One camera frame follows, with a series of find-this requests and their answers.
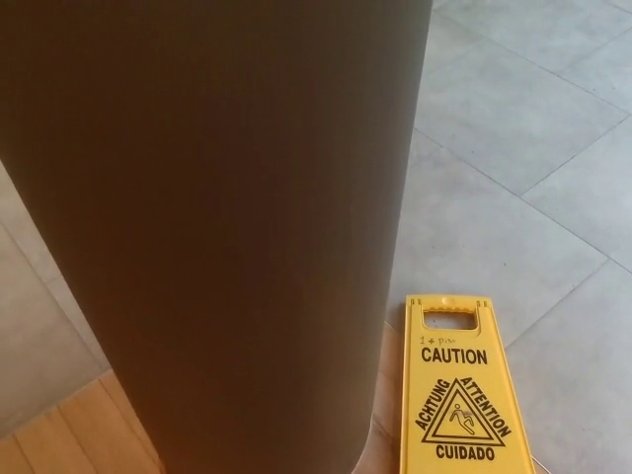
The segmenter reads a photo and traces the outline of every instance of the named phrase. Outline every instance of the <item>warning triangle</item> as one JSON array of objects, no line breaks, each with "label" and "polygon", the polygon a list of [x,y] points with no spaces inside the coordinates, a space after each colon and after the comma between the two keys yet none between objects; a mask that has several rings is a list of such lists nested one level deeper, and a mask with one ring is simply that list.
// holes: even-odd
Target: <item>warning triangle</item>
[{"label": "warning triangle", "polygon": [[447,390],[422,442],[505,445],[457,378]]}]

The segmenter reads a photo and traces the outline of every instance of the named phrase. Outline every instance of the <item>tile grout line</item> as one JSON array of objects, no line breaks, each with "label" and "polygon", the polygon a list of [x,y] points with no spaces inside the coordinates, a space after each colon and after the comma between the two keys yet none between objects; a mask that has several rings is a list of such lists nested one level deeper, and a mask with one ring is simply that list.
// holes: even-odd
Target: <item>tile grout line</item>
[{"label": "tile grout line", "polygon": [[524,200],[524,196],[531,190],[533,190],[535,187],[537,187],[540,183],[542,183],[543,181],[545,181],[547,178],[551,177],[554,173],[560,171],[560,169],[562,169],[563,167],[565,167],[566,165],[568,165],[569,163],[571,163],[571,161],[573,161],[577,156],[581,155],[582,153],[584,153],[585,151],[587,151],[588,149],[592,148],[594,145],[596,145],[599,141],[601,141],[606,135],[608,135],[609,133],[611,133],[613,130],[615,130],[618,126],[620,126],[622,123],[624,123],[626,120],[630,119],[630,115],[628,114],[628,117],[624,118],[622,121],[616,123],[615,125],[613,125],[611,128],[609,128],[608,130],[606,130],[602,135],[600,135],[593,143],[587,145],[586,147],[582,148],[580,151],[578,151],[576,154],[574,154],[571,158],[569,158],[568,160],[566,160],[564,163],[562,163],[560,166],[558,166],[557,168],[555,168],[553,171],[549,172],[547,175],[545,175],[543,178],[539,179],[534,185],[531,185],[524,193],[520,194],[520,195],[515,195],[517,197],[519,197],[520,199]]},{"label": "tile grout line", "polygon": [[[627,13],[627,14],[629,14],[629,15],[632,15],[632,12],[628,12],[627,10],[622,10],[622,11],[623,11],[623,12],[625,12],[625,13]],[[449,20],[452,20],[452,22],[456,23],[457,25],[459,25],[460,27],[464,28],[464,29],[465,29],[465,30],[467,30],[468,32],[473,33],[473,34],[475,34],[475,35],[478,35],[478,36],[480,36],[481,38],[483,38],[483,39],[485,39],[485,40],[487,40],[487,41],[491,42],[492,44],[495,44],[496,46],[498,46],[498,47],[500,47],[500,48],[504,49],[505,51],[507,51],[507,52],[509,52],[509,53],[511,53],[511,54],[514,54],[514,55],[516,55],[517,57],[519,57],[519,58],[521,58],[521,59],[524,59],[525,61],[527,61],[528,63],[530,63],[530,64],[532,64],[532,65],[534,65],[534,66],[536,66],[537,68],[541,69],[542,71],[547,72],[547,73],[549,73],[549,74],[552,74],[553,76],[557,77],[558,79],[561,79],[562,81],[566,82],[567,84],[570,84],[571,86],[576,87],[577,89],[580,89],[581,91],[586,92],[587,94],[589,94],[589,95],[593,96],[594,98],[596,98],[596,99],[600,100],[600,101],[601,101],[601,102],[603,102],[604,104],[607,104],[607,105],[609,105],[609,106],[611,106],[611,107],[613,107],[613,108],[617,109],[618,111],[621,111],[622,113],[626,114],[627,116],[630,116],[630,115],[631,115],[628,111],[624,111],[623,109],[619,108],[618,106],[616,106],[616,105],[614,105],[614,104],[611,104],[610,102],[606,101],[605,99],[602,99],[601,97],[599,97],[599,96],[597,96],[597,95],[593,94],[591,91],[587,91],[586,89],[584,89],[584,88],[583,88],[583,87],[581,87],[581,86],[578,86],[578,85],[577,85],[577,84],[575,84],[574,82],[571,82],[571,81],[569,81],[568,79],[566,79],[566,78],[564,78],[564,77],[562,77],[562,76],[558,75],[558,73],[553,72],[553,71],[550,71],[549,69],[545,68],[544,66],[539,65],[538,63],[534,62],[533,60],[529,59],[528,57],[523,56],[523,55],[522,55],[522,54],[520,54],[519,52],[514,51],[513,49],[509,48],[508,46],[505,46],[505,45],[503,45],[503,44],[500,44],[500,43],[499,43],[499,42],[497,42],[495,39],[492,39],[492,38],[490,38],[490,37],[488,37],[488,36],[486,36],[486,35],[483,35],[483,34],[481,34],[481,33],[478,33],[478,32],[476,32],[476,31],[472,30],[471,28],[469,28],[469,27],[467,27],[467,26],[463,25],[462,23],[458,22],[458,21],[457,21],[457,20],[455,20],[455,19],[452,19],[452,18],[450,18],[450,17],[446,17],[445,15],[441,15],[441,16],[442,16],[442,17],[444,17],[444,18],[447,18],[447,19],[449,19]],[[604,44],[599,45],[599,46],[598,46],[595,50],[593,50],[593,51],[589,52],[586,56],[583,56],[583,57],[581,57],[581,58],[579,58],[579,59],[577,59],[577,60],[572,61],[572,62],[571,62],[571,64],[569,64],[568,66],[564,67],[564,69],[562,69],[562,70],[567,69],[568,67],[570,67],[571,65],[575,64],[576,62],[579,62],[579,61],[581,61],[581,60],[586,59],[587,57],[589,57],[589,56],[590,56],[591,54],[593,54],[594,52],[598,51],[599,49],[601,49],[602,47],[606,46],[607,44],[610,44],[612,41],[614,41],[614,40],[618,39],[619,37],[622,37],[622,36],[623,36],[623,35],[625,35],[626,33],[629,33],[630,31],[632,31],[632,27],[630,27],[630,28],[629,28],[628,30],[626,30],[625,32],[623,32],[623,33],[621,33],[621,34],[617,35],[616,37],[614,37],[614,38],[612,38],[612,39],[609,39],[609,40],[608,40],[607,42],[605,42]],[[465,55],[469,54],[469,52],[470,52],[470,51],[472,51],[473,49],[474,49],[474,48],[472,48],[472,49],[470,49],[469,51],[467,51],[467,53],[465,53],[465,54],[463,54],[463,55],[459,56],[459,57],[458,57],[458,59],[463,58]]]},{"label": "tile grout line", "polygon": [[[621,8],[621,7],[618,7],[617,5],[612,5],[612,4],[607,3],[607,2],[604,2],[604,3],[605,3],[606,5],[608,5],[608,6],[612,7],[612,8],[615,8],[616,10],[620,10],[620,11],[622,11],[622,12],[624,12],[624,13],[626,13],[626,14],[628,14],[628,15],[632,16],[632,12],[628,12],[627,10],[625,10],[625,9],[623,9],[623,8]],[[613,41],[618,40],[619,38],[621,38],[622,36],[624,36],[624,35],[625,35],[625,34],[627,34],[627,33],[630,33],[631,31],[632,31],[632,27],[628,28],[627,30],[625,30],[625,31],[624,31],[624,32],[622,32],[622,33],[619,33],[618,35],[616,35],[615,37],[613,37],[613,38],[609,39],[609,40],[608,40],[608,41],[606,41],[604,44],[601,44],[600,46],[598,46],[596,49],[592,50],[592,51],[591,51],[591,52],[589,52],[588,54],[586,54],[586,55],[584,55],[584,56],[582,56],[582,57],[579,57],[579,58],[577,58],[577,59],[574,59],[574,60],[573,60],[573,61],[571,61],[569,64],[567,64],[567,65],[566,65],[563,69],[560,69],[560,71],[559,71],[559,72],[562,72],[562,71],[565,71],[565,70],[567,70],[567,69],[570,69],[571,67],[575,66],[577,63],[582,62],[582,61],[583,61],[583,60],[585,60],[585,59],[588,59],[589,57],[591,57],[592,55],[594,55],[594,54],[595,54],[595,53],[597,53],[598,51],[601,51],[601,50],[602,50],[602,49],[604,49],[606,46],[608,46],[609,44],[611,44]]]},{"label": "tile grout line", "polygon": [[[112,374],[114,375],[114,377],[117,377],[116,373],[112,370]],[[115,401],[115,399],[112,397],[112,394],[110,393],[110,391],[108,390],[108,387],[106,387],[106,385],[103,383],[103,375],[101,377],[99,377],[97,379],[97,381],[99,382],[99,385],[101,385],[101,388],[103,388],[103,390],[106,392],[106,395],[108,395],[108,398],[112,401],[113,405],[117,408],[117,411],[120,413],[120,416],[123,418],[123,421],[125,422],[125,425],[129,428],[129,430],[131,431],[131,433],[134,435],[134,437],[138,440],[138,443],[140,444],[140,446],[142,447],[142,450],[145,452],[145,454],[147,455],[147,457],[149,458],[149,460],[151,461],[151,463],[153,465],[155,465],[158,470],[160,471],[161,466],[157,465],[154,460],[153,457],[151,455],[151,453],[147,450],[147,448],[145,447],[145,444],[142,442],[142,440],[140,439],[140,437],[138,436],[138,433],[134,430],[133,426],[131,425],[131,423],[129,422],[129,420],[127,419],[127,417],[123,414],[123,412],[120,410],[119,405],[117,405],[117,402]],[[127,394],[125,393],[124,389],[122,389],[121,386],[121,390],[123,392],[123,394],[125,395],[125,397],[127,396]]]},{"label": "tile grout line", "polygon": [[[18,243],[18,241],[15,239],[15,237],[13,236],[13,234],[9,231],[9,229],[7,228],[7,226],[5,225],[4,221],[2,219],[0,219],[0,227],[2,227],[2,229],[7,233],[7,235],[9,236],[9,238],[11,239],[11,241],[14,243],[14,245],[16,246],[16,248],[18,249],[18,251],[20,252],[20,255],[22,255],[22,257],[25,259],[25,261],[27,262],[27,265],[29,266],[29,268],[33,271],[33,273],[36,275],[37,280],[42,284],[42,286],[44,287],[44,290],[46,291],[46,293],[52,298],[52,300],[54,301],[55,306],[57,307],[57,309],[59,309],[59,312],[63,315],[64,320],[70,325],[70,327],[72,328],[72,330],[74,331],[74,333],[79,337],[79,341],[81,341],[81,345],[84,347],[84,349],[88,352],[88,354],[90,354],[90,357],[92,358],[93,362],[95,363],[95,365],[100,369],[100,370],[104,370],[104,368],[101,366],[101,364],[99,363],[99,360],[97,359],[97,357],[92,353],[92,350],[90,349],[90,347],[88,346],[88,343],[84,340],[83,336],[81,335],[81,333],[79,332],[79,330],[77,329],[77,327],[73,324],[72,320],[68,317],[68,315],[66,314],[66,311],[61,307],[61,305],[59,304],[59,302],[57,301],[57,298],[55,298],[55,296],[52,294],[52,292],[50,291],[50,288],[48,287],[48,283],[50,283],[50,281],[53,281],[53,279],[51,279],[48,283],[46,283],[46,281],[43,280],[43,278],[41,277],[41,275],[38,273],[38,271],[36,270],[36,268],[31,264],[31,261],[29,260],[29,257],[27,257],[27,254],[24,252],[24,250],[22,249],[22,247],[20,247],[20,244]],[[58,276],[56,276],[55,278],[59,278],[62,277],[63,275],[60,273]]]},{"label": "tile grout line", "polygon": [[[477,33],[473,30],[470,30],[469,28],[464,27],[463,25],[461,25],[460,23],[458,23],[456,20],[451,19],[450,17],[446,17],[445,15],[442,15],[441,12],[439,11],[440,8],[442,8],[443,6],[437,8],[436,10],[433,10],[431,13],[431,23],[433,22],[433,16],[438,16],[443,18],[444,20],[447,20],[449,22],[452,22],[454,25],[456,25],[457,27],[461,27],[463,30],[465,30],[466,32],[477,36],[477,40],[474,42],[474,45],[472,45],[472,47],[470,47],[469,49],[467,49],[466,51],[464,51],[463,53],[459,54],[458,56],[452,58],[451,60],[447,61],[443,66],[438,67],[437,69],[435,69],[434,71],[429,71],[427,72],[427,74],[429,76],[432,76],[434,74],[436,74],[439,71],[442,71],[443,69],[445,69],[448,66],[451,66],[452,64],[454,64],[456,61],[458,61],[459,59],[462,59],[463,57],[467,56],[470,52],[472,52],[474,49],[476,49],[477,46],[480,45],[481,42],[484,42],[486,40],[492,40],[487,38],[485,35],[481,35],[480,33]],[[424,49],[424,60],[426,60],[426,50]],[[422,66],[422,81],[424,80],[424,67]]]},{"label": "tile grout line", "polygon": [[11,437],[13,438],[13,440],[16,442],[16,445],[18,446],[18,449],[20,449],[20,452],[22,452],[22,455],[24,456],[24,458],[27,461],[27,464],[29,464],[29,467],[31,468],[31,472],[33,472],[33,474],[38,474],[36,472],[36,467],[33,465],[33,463],[31,462],[30,458],[27,456],[27,453],[24,451],[24,448],[22,447],[22,444],[20,443],[20,440],[18,439],[18,437],[16,436],[16,432],[13,432],[11,434]]},{"label": "tile grout line", "polygon": [[[81,390],[78,390],[77,392],[75,392],[72,396],[74,397],[75,395],[77,395],[77,393],[79,393]],[[61,420],[63,421],[63,423],[66,425],[66,427],[68,427],[68,431],[70,432],[70,434],[72,435],[72,437],[74,437],[75,441],[77,441],[77,445],[79,446],[79,448],[81,449],[81,452],[83,452],[84,456],[86,456],[86,459],[88,459],[88,462],[90,463],[90,465],[92,466],[92,468],[95,470],[95,473],[99,474],[99,469],[97,469],[97,466],[95,466],[95,463],[92,462],[92,459],[90,458],[90,456],[88,455],[88,453],[86,452],[86,449],[83,447],[83,444],[81,443],[81,441],[79,440],[79,436],[77,436],[77,433],[74,432],[74,430],[72,429],[72,427],[70,426],[70,424],[68,423],[68,420],[66,420],[66,416],[63,414],[63,410],[61,410],[61,403],[59,403],[58,405],[55,405],[55,407],[53,408],[53,410],[57,410],[59,412],[59,416],[61,417]]]},{"label": "tile grout line", "polygon": [[588,280],[590,280],[592,277],[594,277],[597,272],[599,272],[603,267],[605,267],[605,265],[611,262],[609,257],[606,257],[605,261],[603,261],[596,269],[594,269],[592,272],[590,272],[584,279],[582,279],[577,285],[575,285],[573,288],[571,288],[571,290],[566,293],[564,296],[562,296],[560,298],[560,300],[555,303],[553,306],[551,306],[548,310],[546,310],[544,312],[544,314],[542,314],[542,316],[540,316],[539,318],[537,318],[535,321],[533,321],[529,326],[527,326],[522,333],[520,333],[520,335],[515,338],[513,341],[511,341],[507,346],[505,346],[505,351],[508,351],[510,349],[511,346],[513,346],[517,341],[519,341],[522,337],[524,337],[527,333],[529,333],[530,331],[533,330],[533,328],[540,322],[542,321],[544,318],[546,318],[549,313],[551,311],[553,311],[555,308],[557,308],[560,304],[562,304],[563,301],[565,301],[567,298],[569,298],[572,294],[575,293],[575,291],[577,291],[580,287],[582,287],[584,285],[584,283],[586,283]]},{"label": "tile grout line", "polygon": [[[562,229],[566,230],[568,233],[570,233],[571,235],[573,235],[575,238],[577,238],[578,240],[580,240],[581,242],[584,242],[586,245],[588,245],[589,247],[591,247],[593,250],[595,250],[596,252],[598,252],[600,255],[602,255],[603,257],[606,258],[606,260],[612,260],[607,254],[605,254],[604,252],[602,252],[599,248],[597,248],[595,245],[591,244],[590,242],[588,242],[587,240],[585,240],[584,238],[580,237],[579,235],[577,235],[575,232],[573,232],[571,229],[569,229],[568,227],[562,225],[560,222],[558,222],[557,220],[555,220],[553,217],[551,217],[550,215],[547,215],[546,213],[544,213],[543,211],[541,211],[540,209],[538,209],[537,207],[535,207],[533,204],[531,204],[529,201],[524,200],[521,196],[517,195],[516,193],[514,193],[512,190],[506,188],[504,185],[502,185],[501,183],[499,183],[498,181],[496,181],[494,178],[488,176],[486,173],[484,173],[483,171],[479,170],[478,168],[476,168],[474,165],[472,165],[471,163],[468,163],[467,161],[465,161],[463,158],[461,158],[458,153],[455,153],[454,151],[452,151],[449,147],[447,146],[441,146],[441,148],[447,150],[452,156],[454,156],[454,158],[456,158],[459,162],[463,163],[464,165],[468,166],[469,168],[471,168],[472,170],[474,170],[475,172],[483,175],[485,178],[487,178],[488,180],[490,180],[492,183],[496,184],[497,186],[501,187],[503,190],[507,191],[508,193],[510,193],[512,196],[514,196],[515,198],[518,198],[521,202],[523,202],[524,204],[526,204],[528,207],[530,207],[531,209],[535,210],[537,213],[541,214],[542,216],[544,216],[546,219],[550,220],[551,222],[553,222],[554,224],[558,225],[559,227],[561,227]],[[436,153],[438,153],[441,148],[439,150],[434,151],[433,153],[431,153],[428,156],[432,156],[435,155]]]}]

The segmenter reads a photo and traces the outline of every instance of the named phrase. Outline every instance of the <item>caution sign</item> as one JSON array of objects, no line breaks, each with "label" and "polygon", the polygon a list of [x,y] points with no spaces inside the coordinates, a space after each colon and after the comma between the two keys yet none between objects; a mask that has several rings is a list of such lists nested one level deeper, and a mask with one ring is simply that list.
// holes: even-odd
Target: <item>caution sign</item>
[{"label": "caution sign", "polygon": [[[432,312],[456,301],[446,310],[469,309],[478,327],[430,329],[424,301]],[[401,473],[532,474],[491,301],[414,296],[407,310]]]}]

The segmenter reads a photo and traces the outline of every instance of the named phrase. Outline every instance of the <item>wooden floor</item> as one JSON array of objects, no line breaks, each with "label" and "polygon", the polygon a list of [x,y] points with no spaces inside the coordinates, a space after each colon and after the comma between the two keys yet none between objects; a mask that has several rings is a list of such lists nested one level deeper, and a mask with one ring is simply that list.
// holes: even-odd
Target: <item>wooden floor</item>
[{"label": "wooden floor", "polygon": [[[386,326],[371,432],[354,474],[399,470],[401,347],[400,336]],[[111,371],[0,440],[1,474],[162,472],[158,454]]]}]

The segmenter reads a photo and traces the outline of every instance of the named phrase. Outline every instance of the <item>gray tile floor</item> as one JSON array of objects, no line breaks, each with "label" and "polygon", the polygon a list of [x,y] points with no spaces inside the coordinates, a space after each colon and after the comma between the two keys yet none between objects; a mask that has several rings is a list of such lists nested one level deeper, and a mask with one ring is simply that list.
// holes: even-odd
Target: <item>gray tile floor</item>
[{"label": "gray tile floor", "polygon": [[494,298],[531,448],[632,472],[632,1],[435,2],[389,311]]}]

